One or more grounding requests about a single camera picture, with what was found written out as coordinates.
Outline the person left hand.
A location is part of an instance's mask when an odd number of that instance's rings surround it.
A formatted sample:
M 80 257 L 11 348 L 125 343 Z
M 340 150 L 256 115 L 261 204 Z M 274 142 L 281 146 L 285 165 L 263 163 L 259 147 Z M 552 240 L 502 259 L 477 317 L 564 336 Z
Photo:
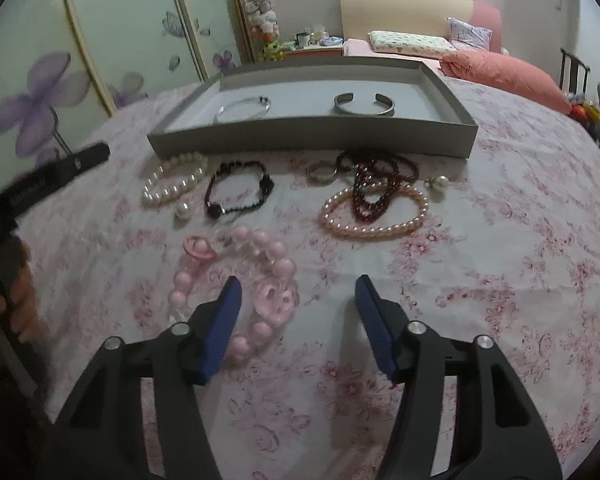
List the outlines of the person left hand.
M 39 340 L 44 326 L 36 310 L 36 293 L 30 268 L 31 252 L 26 243 L 20 242 L 18 274 L 9 289 L 9 327 L 23 344 Z M 6 300 L 0 296 L 0 314 L 7 310 Z

